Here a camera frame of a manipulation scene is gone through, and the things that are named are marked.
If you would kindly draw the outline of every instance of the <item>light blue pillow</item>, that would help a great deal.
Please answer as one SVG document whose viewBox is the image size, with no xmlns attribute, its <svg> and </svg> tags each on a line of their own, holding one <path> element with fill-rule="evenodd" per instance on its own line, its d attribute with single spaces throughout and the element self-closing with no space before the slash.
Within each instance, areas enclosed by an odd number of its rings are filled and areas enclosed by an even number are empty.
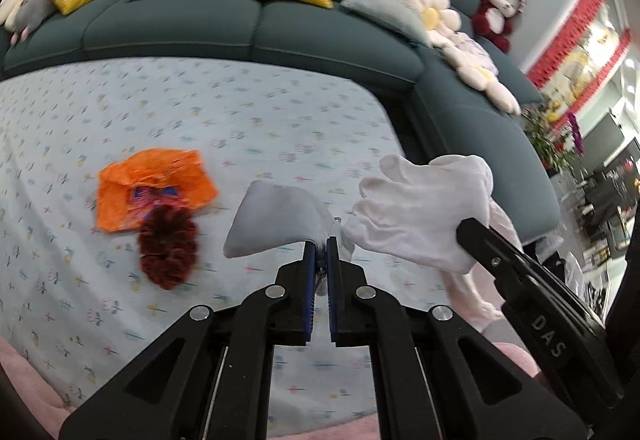
<svg viewBox="0 0 640 440">
<path fill-rule="evenodd" d="M 342 0 L 340 4 L 412 42 L 431 46 L 418 10 L 404 0 Z"/>
</svg>

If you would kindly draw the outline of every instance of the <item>bed sheet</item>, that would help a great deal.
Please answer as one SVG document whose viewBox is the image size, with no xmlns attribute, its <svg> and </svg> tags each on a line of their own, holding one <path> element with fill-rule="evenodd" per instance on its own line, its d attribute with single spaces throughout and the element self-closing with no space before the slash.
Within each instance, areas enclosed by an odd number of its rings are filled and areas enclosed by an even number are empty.
<svg viewBox="0 0 640 440">
<path fill-rule="evenodd" d="M 273 282 L 302 244 L 225 259 L 251 181 L 304 187 L 334 216 L 400 148 L 375 98 L 318 73 L 199 58 L 127 58 L 37 71 L 0 84 L 0 332 L 73 406 L 81 405 L 191 306 L 237 305 Z M 164 291 L 140 272 L 135 232 L 95 228 L 98 172 L 153 147 L 197 149 L 220 190 L 196 217 L 199 263 Z M 356 249 L 370 284 L 403 304 L 446 303 L 437 271 Z M 270 436 L 375 410 L 365 348 L 329 342 L 316 298 L 306 348 L 278 347 Z"/>
</svg>

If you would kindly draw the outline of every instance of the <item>red decoration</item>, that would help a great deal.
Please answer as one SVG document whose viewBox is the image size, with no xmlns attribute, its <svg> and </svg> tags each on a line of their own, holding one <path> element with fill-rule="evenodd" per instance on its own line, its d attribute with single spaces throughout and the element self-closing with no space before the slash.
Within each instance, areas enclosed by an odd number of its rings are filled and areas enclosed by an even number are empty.
<svg viewBox="0 0 640 440">
<path fill-rule="evenodd" d="M 605 0 L 579 0 L 574 11 L 560 28 L 556 38 L 547 47 L 542 57 L 531 68 L 529 80 L 542 89 L 560 69 L 565 60 L 577 46 L 587 27 L 595 19 Z"/>
<path fill-rule="evenodd" d="M 138 236 L 142 272 L 165 290 L 184 283 L 196 263 L 196 234 L 189 209 L 154 208 Z"/>
<path fill-rule="evenodd" d="M 600 70 L 600 72 L 596 75 L 596 77 L 591 81 L 589 86 L 582 92 L 580 98 L 576 100 L 571 107 L 564 113 L 562 118 L 558 120 L 554 124 L 554 130 L 562 127 L 567 120 L 568 113 L 577 113 L 580 108 L 585 105 L 589 99 L 600 89 L 605 81 L 609 78 L 613 67 L 620 61 L 620 58 L 625 54 L 626 50 L 629 48 L 629 44 L 631 44 L 631 31 L 629 28 L 626 28 L 624 32 L 622 32 L 622 36 L 620 37 L 620 41 L 618 41 L 618 46 L 616 47 L 616 51 L 613 52 L 613 55 L 609 59 L 609 62 L 604 65 L 604 67 Z"/>
</svg>

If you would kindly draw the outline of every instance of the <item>orange plastic bag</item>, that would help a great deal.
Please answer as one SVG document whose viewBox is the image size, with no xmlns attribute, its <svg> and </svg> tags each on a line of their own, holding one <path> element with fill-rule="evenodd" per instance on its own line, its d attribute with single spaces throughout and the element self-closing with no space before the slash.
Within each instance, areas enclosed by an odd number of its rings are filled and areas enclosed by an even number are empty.
<svg viewBox="0 0 640 440">
<path fill-rule="evenodd" d="M 158 205 L 196 211 L 218 195 L 197 151 L 148 149 L 98 174 L 97 226 L 108 232 L 140 227 Z"/>
</svg>

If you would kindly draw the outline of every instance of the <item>dark green sofa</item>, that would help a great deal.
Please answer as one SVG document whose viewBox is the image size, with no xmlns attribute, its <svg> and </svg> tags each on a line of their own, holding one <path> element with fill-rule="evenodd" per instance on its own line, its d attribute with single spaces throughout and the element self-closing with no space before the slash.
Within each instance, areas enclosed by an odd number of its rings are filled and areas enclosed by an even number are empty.
<svg viewBox="0 0 640 440">
<path fill-rule="evenodd" d="M 231 58 L 321 71 L 350 78 L 376 95 L 404 104 L 427 156 L 476 154 L 491 166 L 495 200 L 521 238 L 555 228 L 559 207 L 546 173 L 518 120 L 468 89 L 436 50 L 415 48 L 341 9 L 288 1 L 95 0 L 55 15 L 28 41 L 6 50 L 3 78 L 81 60 L 138 56 Z M 452 0 L 463 30 L 478 0 Z M 489 41 L 500 78 L 521 104 L 540 96 L 508 57 Z"/>
</svg>

